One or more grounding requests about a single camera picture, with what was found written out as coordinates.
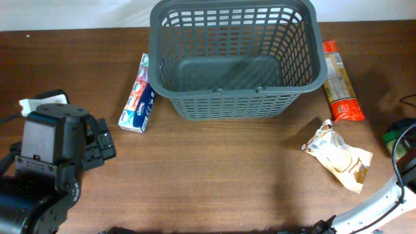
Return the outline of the red biscuit packet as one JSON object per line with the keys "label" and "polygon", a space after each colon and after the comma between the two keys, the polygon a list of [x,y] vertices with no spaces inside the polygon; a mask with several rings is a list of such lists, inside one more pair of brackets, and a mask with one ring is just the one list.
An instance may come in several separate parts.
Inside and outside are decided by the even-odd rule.
{"label": "red biscuit packet", "polygon": [[357,100],[335,40],[325,41],[322,43],[322,46],[328,67],[328,78],[324,83],[324,91],[330,104],[333,120],[364,120],[365,116]]}

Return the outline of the beige snack wrapper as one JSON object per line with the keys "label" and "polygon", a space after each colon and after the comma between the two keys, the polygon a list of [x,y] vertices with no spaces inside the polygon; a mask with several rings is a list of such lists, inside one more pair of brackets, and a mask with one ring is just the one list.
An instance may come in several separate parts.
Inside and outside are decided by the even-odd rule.
{"label": "beige snack wrapper", "polygon": [[68,100],[64,94],[59,94],[47,98],[37,99],[21,99],[19,105],[22,108],[21,115],[26,117],[32,111],[35,111],[37,106],[48,103],[68,104]]}

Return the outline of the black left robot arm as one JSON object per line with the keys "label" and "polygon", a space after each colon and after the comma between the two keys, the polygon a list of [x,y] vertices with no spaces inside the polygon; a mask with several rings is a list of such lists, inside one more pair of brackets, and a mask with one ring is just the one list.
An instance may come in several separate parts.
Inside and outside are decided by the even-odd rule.
{"label": "black left robot arm", "polygon": [[56,233],[79,201],[83,175],[116,156],[105,119],[72,104],[42,104],[1,160],[1,232]]}

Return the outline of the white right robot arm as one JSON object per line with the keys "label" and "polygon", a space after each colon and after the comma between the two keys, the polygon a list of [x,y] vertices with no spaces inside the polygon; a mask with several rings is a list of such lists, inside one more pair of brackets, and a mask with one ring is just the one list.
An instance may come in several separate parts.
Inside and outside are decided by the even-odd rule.
{"label": "white right robot arm", "polygon": [[356,208],[319,221],[312,233],[372,233],[392,219],[415,208],[415,149],[398,161],[404,187],[393,176],[378,192]]}

